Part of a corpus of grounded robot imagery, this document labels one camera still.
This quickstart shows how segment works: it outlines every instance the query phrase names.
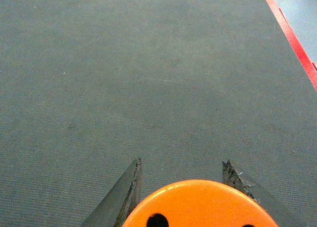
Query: gray carpet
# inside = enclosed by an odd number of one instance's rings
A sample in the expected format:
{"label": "gray carpet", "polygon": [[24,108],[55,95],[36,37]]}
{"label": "gray carpet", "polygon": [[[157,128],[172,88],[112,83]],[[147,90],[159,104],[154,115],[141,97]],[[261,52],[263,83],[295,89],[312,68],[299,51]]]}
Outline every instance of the gray carpet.
{"label": "gray carpet", "polygon": [[265,0],[0,0],[0,225],[77,226],[234,160],[317,226],[317,94]]}

